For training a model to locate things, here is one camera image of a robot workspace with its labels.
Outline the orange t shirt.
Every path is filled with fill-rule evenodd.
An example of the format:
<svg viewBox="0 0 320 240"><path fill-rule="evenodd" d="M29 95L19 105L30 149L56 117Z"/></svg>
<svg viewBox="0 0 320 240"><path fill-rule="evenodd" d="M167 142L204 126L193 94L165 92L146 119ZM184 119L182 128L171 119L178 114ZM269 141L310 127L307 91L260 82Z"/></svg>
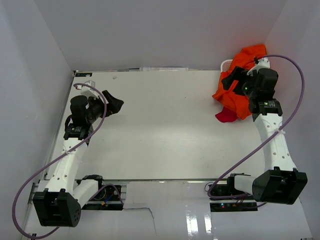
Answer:
<svg viewBox="0 0 320 240"><path fill-rule="evenodd" d="M236 67L242 67L245 69L251 69L255 66L254 57L261 58L267 54L267 49L264 44L257 44L252 46L247 46L242 48L242 50L237 53L230 65L230 68L226 72L220 73L220 78L218 82L218 88L212 97L221 103L223 107L232 110L237 114L238 119L244 120L246 117L250 116L249 111L249 99L243 95L237 95L233 92L237 82L234 81L228 90L223 89L222 79L229 76L232 70Z"/></svg>

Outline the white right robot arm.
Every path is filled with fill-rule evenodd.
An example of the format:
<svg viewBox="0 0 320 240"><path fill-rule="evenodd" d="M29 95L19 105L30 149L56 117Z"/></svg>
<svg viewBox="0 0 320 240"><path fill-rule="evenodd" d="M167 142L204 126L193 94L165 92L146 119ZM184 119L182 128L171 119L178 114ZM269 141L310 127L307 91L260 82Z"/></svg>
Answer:
<svg viewBox="0 0 320 240"><path fill-rule="evenodd" d="M226 195L236 200L243 193L252 195L257 202L292 205L306 186L306 173L297 170L286 143L281 104L274 98L278 73L270 68L249 70L235 67L231 74L222 80L228 90L237 81L233 92L246 96L248 109L264 143L264 173L251 176L232 173L225 187Z"/></svg>

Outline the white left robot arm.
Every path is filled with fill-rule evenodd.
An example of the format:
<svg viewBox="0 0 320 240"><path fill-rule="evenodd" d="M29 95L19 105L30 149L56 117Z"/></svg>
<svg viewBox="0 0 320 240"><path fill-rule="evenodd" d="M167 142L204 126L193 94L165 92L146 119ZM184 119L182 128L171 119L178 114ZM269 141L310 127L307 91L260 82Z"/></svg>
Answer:
<svg viewBox="0 0 320 240"><path fill-rule="evenodd" d="M37 191L33 205L41 226L76 227L82 207L91 199L105 196L106 187L100 175L85 176L77 186L76 175L82 156L88 149L93 123L118 113L123 100L113 97L107 90L102 99L95 93L82 93L70 100L71 114L65 121L63 157L43 191Z"/></svg>

